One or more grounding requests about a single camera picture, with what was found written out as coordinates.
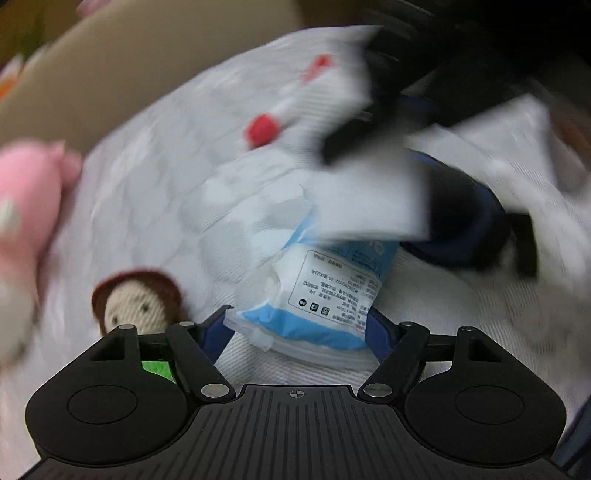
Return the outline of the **person's hand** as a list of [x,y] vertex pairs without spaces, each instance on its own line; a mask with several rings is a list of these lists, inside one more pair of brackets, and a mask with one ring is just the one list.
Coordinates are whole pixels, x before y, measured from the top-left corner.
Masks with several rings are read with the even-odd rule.
[[587,169],[590,168],[590,115],[577,110],[552,108],[550,122],[555,135],[572,148]]

